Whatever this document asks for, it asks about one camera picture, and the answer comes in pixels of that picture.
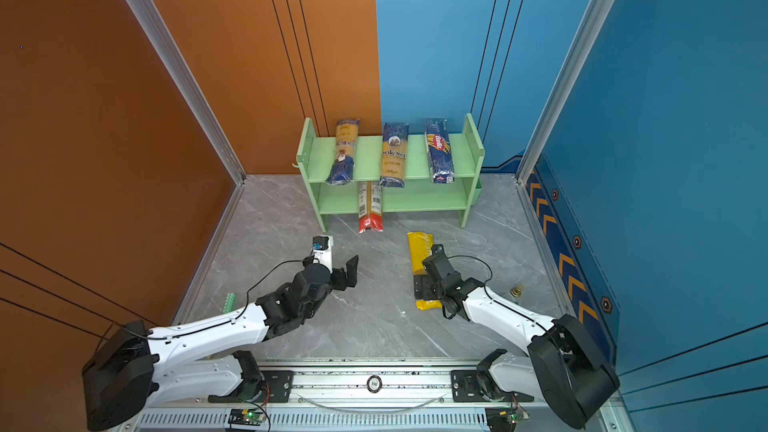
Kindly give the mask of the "yellow pasta bag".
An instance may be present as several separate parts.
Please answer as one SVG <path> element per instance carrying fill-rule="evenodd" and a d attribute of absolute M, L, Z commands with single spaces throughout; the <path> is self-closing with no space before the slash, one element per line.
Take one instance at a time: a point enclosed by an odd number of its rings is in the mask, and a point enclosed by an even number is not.
<path fill-rule="evenodd" d="M 425 232 L 408 232 L 407 239 L 413 276 L 417 274 L 427 275 L 423 261 L 431 255 L 431 248 L 434 245 L 433 236 Z M 424 302 L 416 300 L 416 307 L 421 311 L 440 309 L 442 305 L 436 297 L 436 290 L 433 301 Z"/>

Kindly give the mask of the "red-ended clear spaghetti bag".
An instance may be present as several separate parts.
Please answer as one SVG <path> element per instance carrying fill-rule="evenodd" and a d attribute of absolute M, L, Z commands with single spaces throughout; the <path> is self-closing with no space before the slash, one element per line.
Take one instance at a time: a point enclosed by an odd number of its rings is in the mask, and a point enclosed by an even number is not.
<path fill-rule="evenodd" d="M 358 182 L 359 232 L 383 231 L 382 191 L 377 182 Z"/>

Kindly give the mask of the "Ankara spaghetti bag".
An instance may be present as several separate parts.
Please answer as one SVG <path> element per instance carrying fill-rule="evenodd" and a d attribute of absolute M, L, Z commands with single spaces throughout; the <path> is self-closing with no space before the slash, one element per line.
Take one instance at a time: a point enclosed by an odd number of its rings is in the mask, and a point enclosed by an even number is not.
<path fill-rule="evenodd" d="M 360 120 L 342 119 L 336 123 L 334 161 L 326 183 L 346 185 L 353 181 Z"/>
<path fill-rule="evenodd" d="M 405 186 L 408 136 L 408 123 L 383 125 L 379 180 L 381 187 L 403 188 Z"/>

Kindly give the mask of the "blue Barilla spaghetti box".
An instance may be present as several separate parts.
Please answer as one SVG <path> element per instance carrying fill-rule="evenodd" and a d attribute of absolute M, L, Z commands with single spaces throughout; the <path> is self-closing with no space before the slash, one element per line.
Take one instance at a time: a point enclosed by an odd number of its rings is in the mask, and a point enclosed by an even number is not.
<path fill-rule="evenodd" d="M 428 166 L 433 183 L 449 184 L 455 179 L 453 156 L 446 119 L 426 119 L 424 132 Z"/>

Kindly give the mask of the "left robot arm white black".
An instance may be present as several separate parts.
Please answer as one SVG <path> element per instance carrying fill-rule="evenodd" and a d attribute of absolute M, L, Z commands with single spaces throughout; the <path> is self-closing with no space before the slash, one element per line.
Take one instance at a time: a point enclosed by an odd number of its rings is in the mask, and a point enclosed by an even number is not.
<path fill-rule="evenodd" d="M 137 321 L 117 331 L 82 370 L 88 429 L 106 430 L 135 416 L 172 367 L 291 332 L 314 316 L 331 291 L 357 285 L 357 256 L 344 268 L 305 262 L 292 282 L 229 314 L 150 331 Z"/>

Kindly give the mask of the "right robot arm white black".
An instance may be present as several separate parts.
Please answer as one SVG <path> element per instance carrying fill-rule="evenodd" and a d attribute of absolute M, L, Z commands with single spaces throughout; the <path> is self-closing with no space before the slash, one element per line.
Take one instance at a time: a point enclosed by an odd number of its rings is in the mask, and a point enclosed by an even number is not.
<path fill-rule="evenodd" d="M 544 401 L 573 429 L 583 428 L 619 389 L 620 381 L 586 327 L 572 315 L 535 313 L 493 292 L 485 281 L 464 279 L 435 244 L 420 277 L 447 320 L 459 317 L 497 333 L 523 351 L 496 349 L 476 366 L 470 390 L 489 402 L 507 402 L 509 422 L 519 420 L 519 396 Z"/>

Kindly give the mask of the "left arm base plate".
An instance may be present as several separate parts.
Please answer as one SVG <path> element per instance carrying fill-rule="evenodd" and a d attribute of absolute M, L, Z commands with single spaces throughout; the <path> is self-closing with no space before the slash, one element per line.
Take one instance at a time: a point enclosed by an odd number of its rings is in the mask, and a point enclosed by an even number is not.
<path fill-rule="evenodd" d="M 255 375 L 242 374 L 237 387 L 227 395 L 209 395 L 209 403 L 259 404 L 287 403 L 293 386 L 294 372 L 291 370 L 267 370 Z"/>

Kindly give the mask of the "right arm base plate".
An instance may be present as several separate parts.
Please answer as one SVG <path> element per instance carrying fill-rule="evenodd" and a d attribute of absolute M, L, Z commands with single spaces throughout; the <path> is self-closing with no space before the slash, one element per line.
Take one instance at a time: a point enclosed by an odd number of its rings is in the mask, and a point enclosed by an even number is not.
<path fill-rule="evenodd" d="M 504 392 L 492 381 L 490 375 L 478 370 L 453 370 L 450 372 L 452 397 L 457 403 L 511 402 L 531 403 L 534 397 L 520 392 Z"/>

